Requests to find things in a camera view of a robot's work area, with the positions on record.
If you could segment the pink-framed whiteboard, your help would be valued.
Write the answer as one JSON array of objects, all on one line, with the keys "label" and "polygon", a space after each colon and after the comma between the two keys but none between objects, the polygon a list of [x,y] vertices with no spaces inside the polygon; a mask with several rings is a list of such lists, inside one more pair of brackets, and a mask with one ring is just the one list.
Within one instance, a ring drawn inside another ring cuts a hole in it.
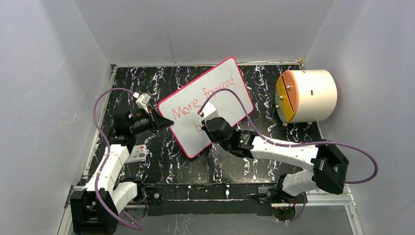
[{"label": "pink-framed whiteboard", "polygon": [[159,113],[174,122],[170,130],[189,159],[211,144],[198,113],[206,100],[232,127],[254,110],[235,58],[229,57],[158,103]]}]

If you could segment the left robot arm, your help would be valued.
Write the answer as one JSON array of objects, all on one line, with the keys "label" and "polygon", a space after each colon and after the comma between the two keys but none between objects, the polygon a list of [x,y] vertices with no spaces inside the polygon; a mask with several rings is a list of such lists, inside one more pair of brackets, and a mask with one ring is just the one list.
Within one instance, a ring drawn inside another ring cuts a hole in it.
[{"label": "left robot arm", "polygon": [[136,135],[162,131],[174,122],[154,109],[139,109],[114,116],[111,134],[106,140],[105,154],[91,179],[70,197],[74,233],[77,235],[112,235],[119,224],[140,231],[137,222],[123,220],[120,214],[132,201],[142,203],[146,190],[137,180],[117,182],[118,176],[136,144]]}]

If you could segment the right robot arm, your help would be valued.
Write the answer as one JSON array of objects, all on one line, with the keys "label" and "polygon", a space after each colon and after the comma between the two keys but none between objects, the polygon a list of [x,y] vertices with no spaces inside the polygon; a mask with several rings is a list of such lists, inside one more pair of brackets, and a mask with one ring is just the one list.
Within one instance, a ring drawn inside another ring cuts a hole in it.
[{"label": "right robot arm", "polygon": [[238,130],[222,117],[202,121],[202,129],[212,142],[239,158],[267,159],[302,168],[280,176],[276,198],[287,203],[302,192],[321,189],[332,194],[344,191],[349,161],[330,144],[299,144],[263,139],[256,132]]}]

